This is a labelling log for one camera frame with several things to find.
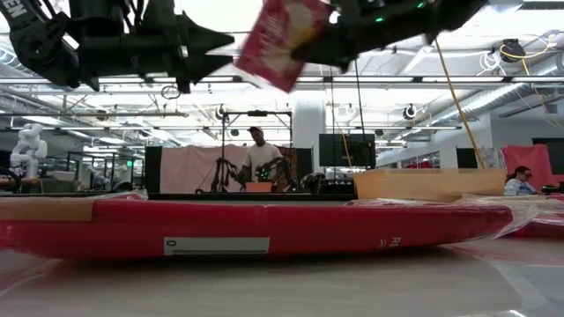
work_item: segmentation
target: black monitor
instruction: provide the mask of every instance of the black monitor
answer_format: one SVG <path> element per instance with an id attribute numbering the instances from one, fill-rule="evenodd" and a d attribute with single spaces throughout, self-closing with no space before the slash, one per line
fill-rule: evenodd
<path id="1" fill-rule="evenodd" d="M 375 135 L 352 134 L 320 134 L 319 135 L 319 165 L 324 167 L 332 166 L 355 166 L 375 168 Z"/>

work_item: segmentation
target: humanoid robot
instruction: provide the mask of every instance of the humanoid robot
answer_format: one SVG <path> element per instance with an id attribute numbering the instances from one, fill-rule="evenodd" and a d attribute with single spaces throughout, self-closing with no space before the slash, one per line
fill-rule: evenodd
<path id="1" fill-rule="evenodd" d="M 47 157 L 47 143 L 40 139 L 43 127 L 40 124 L 28 123 L 18 133 L 18 143 L 11 151 L 10 169 L 19 177 L 37 178 L 39 159 Z"/>

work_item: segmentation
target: ceiling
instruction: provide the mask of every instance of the ceiling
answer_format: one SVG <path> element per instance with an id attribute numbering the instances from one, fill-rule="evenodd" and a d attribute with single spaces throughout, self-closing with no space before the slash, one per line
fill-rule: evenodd
<path id="1" fill-rule="evenodd" d="M 237 55 L 252 29 L 255 19 L 261 10 L 263 0 L 176 0 L 176 10 L 186 11 L 188 15 L 200 26 L 205 26 L 216 31 L 232 33 L 235 43 L 217 50 L 219 54 Z M 55 8 L 68 12 L 66 1 L 52 1 Z M 534 64 L 558 52 L 564 45 L 564 36 L 560 30 L 564 22 L 561 11 L 521 11 L 514 5 L 487 6 L 473 17 L 462 28 L 452 33 L 442 33 L 438 41 L 446 58 L 447 68 L 451 76 L 496 76 L 499 68 L 486 70 L 483 61 L 487 52 L 492 47 L 499 47 L 506 38 L 517 38 L 528 54 L 542 52 L 544 54 L 528 60 Z M 0 18 L 0 49 L 4 56 L 0 58 L 0 76 L 11 79 L 33 79 L 33 73 L 26 70 L 21 64 L 14 61 L 13 50 L 8 38 L 9 27 L 5 20 Z M 366 52 L 358 60 L 358 69 L 351 67 L 345 76 L 354 76 L 358 70 L 364 77 L 393 77 L 393 76 L 444 76 L 436 48 L 429 47 L 422 36 L 395 43 L 397 52 L 391 49 Z M 508 74 L 523 71 L 520 63 L 500 63 L 501 68 Z M 325 66 L 316 64 L 306 65 L 302 72 L 303 77 L 329 76 L 330 73 L 338 74 L 337 69 L 330 70 Z M 232 65 L 218 70 L 213 76 L 238 76 L 241 73 Z M 292 94 L 285 94 L 269 86 L 241 83 L 213 83 L 200 84 L 192 88 L 190 95 L 182 95 L 176 100 L 167 100 L 161 95 L 164 84 L 153 86 L 141 85 L 136 81 L 131 83 L 104 84 L 103 93 L 93 93 L 89 88 L 81 87 L 74 92 L 63 92 L 48 85 L 30 85 L 18 83 L 17 80 L 3 87 L 22 92 L 32 98 L 48 102 L 63 109 L 72 107 L 76 112 L 95 112 L 105 110 L 110 113 L 131 113 L 130 116 L 110 118 L 108 121 L 99 121 L 95 118 L 83 118 L 82 122 L 94 126 L 119 126 L 124 123 L 138 124 L 140 126 L 168 126 L 185 127 L 185 130 L 168 130 L 155 133 L 152 137 L 162 140 L 175 140 L 176 144 L 220 145 L 221 121 L 216 117 L 216 111 L 221 106 L 226 111 L 291 111 L 295 100 Z M 456 95 L 463 99 L 477 92 L 478 87 L 457 85 Z M 402 121 L 402 109 L 409 104 L 420 109 L 420 116 L 432 116 L 452 106 L 452 97 L 446 85 L 364 85 L 360 89 L 354 85 L 336 85 L 331 91 L 329 85 L 322 82 L 314 85 L 298 85 L 300 91 L 323 91 L 327 107 L 327 125 L 333 123 L 331 107 L 335 107 L 335 121 L 341 127 L 355 127 L 360 125 L 359 94 L 362 100 L 364 123 L 366 126 L 393 125 Z M 143 117 L 136 114 L 180 112 L 188 115 L 165 117 Z M 232 123 L 234 128 L 258 125 L 269 127 L 265 134 L 275 144 L 287 144 L 289 132 L 286 128 L 287 118 L 247 117 L 242 116 Z M 125 137 L 127 142 L 144 142 L 138 136 L 133 137 L 133 132 L 124 132 L 112 137 Z M 227 133 L 226 140 L 230 143 L 244 144 L 250 142 L 246 133 L 232 136 Z"/>

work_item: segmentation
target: white label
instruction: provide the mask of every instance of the white label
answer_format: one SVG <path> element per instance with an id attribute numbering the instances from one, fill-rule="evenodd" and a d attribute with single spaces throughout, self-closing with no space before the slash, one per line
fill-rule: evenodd
<path id="1" fill-rule="evenodd" d="M 165 255 L 253 255 L 267 254 L 270 238 L 169 238 Z"/>
<path id="2" fill-rule="evenodd" d="M 8 9 L 12 18 L 17 18 L 22 14 L 27 13 L 26 8 L 19 0 L 3 0 L 4 8 Z"/>

